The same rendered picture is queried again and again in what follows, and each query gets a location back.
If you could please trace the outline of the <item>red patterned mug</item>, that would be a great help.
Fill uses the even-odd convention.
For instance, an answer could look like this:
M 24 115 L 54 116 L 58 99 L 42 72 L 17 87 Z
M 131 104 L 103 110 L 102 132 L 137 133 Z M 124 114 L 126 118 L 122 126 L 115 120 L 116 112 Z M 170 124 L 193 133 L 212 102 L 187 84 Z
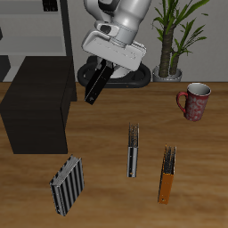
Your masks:
M 187 86 L 186 92 L 177 94 L 176 103 L 186 119 L 196 122 L 201 120 L 210 94 L 209 86 L 201 83 L 191 83 Z M 179 102 L 182 95 L 185 97 L 184 107 Z

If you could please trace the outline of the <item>dark brown desk caddy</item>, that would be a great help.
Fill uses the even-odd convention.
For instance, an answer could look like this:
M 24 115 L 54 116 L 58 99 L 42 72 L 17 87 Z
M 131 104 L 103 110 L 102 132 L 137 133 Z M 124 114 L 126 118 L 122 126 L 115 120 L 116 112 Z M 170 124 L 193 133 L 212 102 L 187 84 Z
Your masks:
M 66 154 L 69 106 L 77 99 L 73 59 L 29 56 L 0 103 L 15 154 Z

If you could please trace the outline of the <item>grey wall shelf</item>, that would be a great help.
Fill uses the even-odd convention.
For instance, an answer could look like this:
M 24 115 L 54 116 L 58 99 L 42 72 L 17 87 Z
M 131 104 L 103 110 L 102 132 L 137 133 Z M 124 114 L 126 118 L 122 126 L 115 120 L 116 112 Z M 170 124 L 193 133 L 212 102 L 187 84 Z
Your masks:
M 68 0 L 0 0 L 0 82 L 26 56 L 72 56 Z

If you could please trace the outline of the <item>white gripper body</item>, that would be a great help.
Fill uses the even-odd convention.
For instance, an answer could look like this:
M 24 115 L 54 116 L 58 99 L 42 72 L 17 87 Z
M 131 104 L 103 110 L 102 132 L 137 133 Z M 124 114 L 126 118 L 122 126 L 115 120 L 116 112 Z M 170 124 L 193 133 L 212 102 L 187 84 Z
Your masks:
M 134 41 L 131 45 L 120 47 L 110 41 L 110 37 L 102 32 L 91 29 L 85 36 L 82 48 L 107 61 L 111 61 L 123 68 L 136 71 L 146 54 L 144 45 Z

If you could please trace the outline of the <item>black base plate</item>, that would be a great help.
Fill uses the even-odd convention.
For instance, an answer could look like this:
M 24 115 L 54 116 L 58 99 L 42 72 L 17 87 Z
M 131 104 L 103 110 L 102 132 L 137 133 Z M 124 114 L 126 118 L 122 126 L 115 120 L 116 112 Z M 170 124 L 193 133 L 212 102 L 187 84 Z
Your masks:
M 92 78 L 97 57 L 89 56 L 86 64 L 77 71 L 77 80 L 82 86 L 87 86 Z M 124 77 L 110 78 L 105 88 L 141 88 L 147 86 L 151 81 L 151 71 L 144 65 L 140 64 L 137 71 L 131 71 Z

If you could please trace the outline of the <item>grey striped book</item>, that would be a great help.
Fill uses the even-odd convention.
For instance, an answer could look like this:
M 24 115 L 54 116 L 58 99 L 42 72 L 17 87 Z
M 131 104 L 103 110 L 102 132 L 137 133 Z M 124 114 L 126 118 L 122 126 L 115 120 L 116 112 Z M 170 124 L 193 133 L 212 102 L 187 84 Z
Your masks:
M 56 212 L 67 215 L 85 187 L 82 159 L 71 155 L 49 184 Z

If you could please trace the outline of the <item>thin grey book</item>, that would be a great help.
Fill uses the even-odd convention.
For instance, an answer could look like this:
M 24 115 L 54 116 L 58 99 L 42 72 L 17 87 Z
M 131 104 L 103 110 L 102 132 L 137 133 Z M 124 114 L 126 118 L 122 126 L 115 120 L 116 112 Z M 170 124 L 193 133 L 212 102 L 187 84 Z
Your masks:
M 130 124 L 128 129 L 127 177 L 136 177 L 139 148 L 139 125 Z

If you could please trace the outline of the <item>green pot plant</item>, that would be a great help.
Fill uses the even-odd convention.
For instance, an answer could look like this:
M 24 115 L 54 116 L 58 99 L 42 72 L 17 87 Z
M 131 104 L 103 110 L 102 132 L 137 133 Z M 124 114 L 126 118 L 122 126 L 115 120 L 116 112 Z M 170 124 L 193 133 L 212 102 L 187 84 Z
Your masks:
M 159 65 L 153 70 L 153 80 L 157 82 L 180 82 L 182 71 L 177 68 L 179 58 L 182 54 L 189 54 L 188 48 L 195 42 L 205 40 L 201 37 L 204 25 L 198 27 L 192 34 L 191 28 L 195 22 L 193 19 L 186 24 L 183 21 L 209 0 L 199 0 L 196 3 L 190 2 L 183 8 L 178 7 L 179 0 L 162 0 L 161 12 L 156 8 L 159 17 L 157 21 L 161 28 L 157 28 L 158 40 L 162 43 Z

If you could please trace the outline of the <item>orange book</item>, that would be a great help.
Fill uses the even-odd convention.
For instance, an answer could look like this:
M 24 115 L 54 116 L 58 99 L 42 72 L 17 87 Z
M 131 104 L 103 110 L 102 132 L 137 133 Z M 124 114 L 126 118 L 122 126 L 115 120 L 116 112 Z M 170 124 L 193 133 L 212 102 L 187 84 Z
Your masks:
M 159 181 L 159 195 L 158 203 L 167 204 L 170 197 L 172 183 L 175 174 L 175 154 L 176 147 L 165 147 L 160 181 Z

